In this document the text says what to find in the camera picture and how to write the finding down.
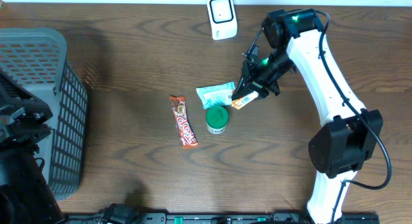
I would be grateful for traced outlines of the orange Kleenex tissue pack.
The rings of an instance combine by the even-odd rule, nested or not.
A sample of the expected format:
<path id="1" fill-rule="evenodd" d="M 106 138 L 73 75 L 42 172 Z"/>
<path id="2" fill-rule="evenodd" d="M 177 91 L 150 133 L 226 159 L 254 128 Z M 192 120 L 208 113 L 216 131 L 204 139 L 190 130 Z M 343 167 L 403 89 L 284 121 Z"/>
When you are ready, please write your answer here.
<path id="1" fill-rule="evenodd" d="M 245 95 L 241 98 L 232 101 L 232 107 L 235 109 L 241 109 L 242 107 L 246 106 L 249 102 L 252 102 L 254 99 L 258 98 L 259 93 L 257 91 L 253 91 L 248 95 Z"/>

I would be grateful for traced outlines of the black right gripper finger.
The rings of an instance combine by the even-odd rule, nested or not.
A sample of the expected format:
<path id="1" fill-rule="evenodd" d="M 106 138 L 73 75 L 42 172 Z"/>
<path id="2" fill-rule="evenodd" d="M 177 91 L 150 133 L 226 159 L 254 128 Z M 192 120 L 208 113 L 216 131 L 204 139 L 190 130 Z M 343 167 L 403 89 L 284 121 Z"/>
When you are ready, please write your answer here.
<path id="1" fill-rule="evenodd" d="M 257 82 L 253 82 L 252 85 L 254 87 L 254 91 L 258 93 L 258 98 L 266 98 L 269 95 L 269 91 Z"/>
<path id="2" fill-rule="evenodd" d="M 232 101 L 251 94 L 254 91 L 250 88 L 251 83 L 252 79 L 250 78 L 250 76 L 241 76 L 238 81 L 238 85 L 236 86 L 236 89 L 231 96 Z"/>

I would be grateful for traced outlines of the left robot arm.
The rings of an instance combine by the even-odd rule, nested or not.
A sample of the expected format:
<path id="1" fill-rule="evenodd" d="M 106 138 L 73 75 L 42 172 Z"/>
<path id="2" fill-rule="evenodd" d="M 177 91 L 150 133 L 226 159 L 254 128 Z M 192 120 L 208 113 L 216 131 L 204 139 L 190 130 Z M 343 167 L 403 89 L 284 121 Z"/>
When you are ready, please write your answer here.
<path id="1" fill-rule="evenodd" d="M 47 103 L 1 73 L 1 223 L 64 223 L 34 155 L 51 133 Z"/>

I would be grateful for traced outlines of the teal wet wipes pack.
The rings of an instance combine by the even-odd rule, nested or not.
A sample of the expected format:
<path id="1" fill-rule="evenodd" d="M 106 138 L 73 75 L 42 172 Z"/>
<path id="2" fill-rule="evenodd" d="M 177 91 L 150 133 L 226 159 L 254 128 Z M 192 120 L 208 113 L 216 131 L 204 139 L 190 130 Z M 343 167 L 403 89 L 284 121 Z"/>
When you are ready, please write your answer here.
<path id="1" fill-rule="evenodd" d="M 196 88 L 196 92 L 201 100 L 203 109 L 209 109 L 212 106 L 231 105 L 232 93 L 234 90 L 234 82 L 227 82 L 220 85 Z"/>

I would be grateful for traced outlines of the red Top chocolate bar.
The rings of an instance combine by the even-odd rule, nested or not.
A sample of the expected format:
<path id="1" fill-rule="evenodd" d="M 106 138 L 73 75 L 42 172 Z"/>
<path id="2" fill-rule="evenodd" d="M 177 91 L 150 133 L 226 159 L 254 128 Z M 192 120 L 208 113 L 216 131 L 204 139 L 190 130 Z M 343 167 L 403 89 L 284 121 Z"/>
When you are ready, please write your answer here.
<path id="1" fill-rule="evenodd" d="M 178 132 L 183 149 L 194 149 L 199 147 L 199 142 L 192 130 L 187 116 L 187 106 L 184 96 L 170 96 L 172 111 L 176 122 L 176 130 Z"/>

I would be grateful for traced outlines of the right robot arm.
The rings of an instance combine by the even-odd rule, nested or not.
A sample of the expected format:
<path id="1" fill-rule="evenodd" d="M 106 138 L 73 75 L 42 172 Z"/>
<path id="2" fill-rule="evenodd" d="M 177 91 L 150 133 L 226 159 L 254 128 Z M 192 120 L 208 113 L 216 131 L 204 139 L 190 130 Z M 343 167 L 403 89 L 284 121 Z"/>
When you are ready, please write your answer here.
<path id="1" fill-rule="evenodd" d="M 327 13 L 311 8 L 276 10 L 263 20 L 260 33 L 272 48 L 264 59 L 252 44 L 244 54 L 241 77 L 232 94 L 239 109 L 255 99 L 279 94 L 278 80 L 298 72 L 315 103 L 321 128 L 309 141 L 316 170 L 312 196 L 301 214 L 279 214 L 272 223 L 378 223 L 375 214 L 344 214 L 342 205 L 350 185 L 376 147 L 383 120 L 368 110 L 343 77 L 326 40 Z"/>

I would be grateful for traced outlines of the green lid jar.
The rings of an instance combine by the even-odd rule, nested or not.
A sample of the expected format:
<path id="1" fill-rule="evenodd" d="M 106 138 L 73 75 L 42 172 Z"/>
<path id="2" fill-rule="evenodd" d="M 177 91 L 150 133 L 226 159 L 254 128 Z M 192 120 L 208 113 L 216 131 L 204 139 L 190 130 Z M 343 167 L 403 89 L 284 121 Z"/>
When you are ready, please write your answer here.
<path id="1" fill-rule="evenodd" d="M 212 106 L 206 113 L 207 129 L 212 134 L 221 134 L 229 123 L 229 113 L 222 106 Z"/>

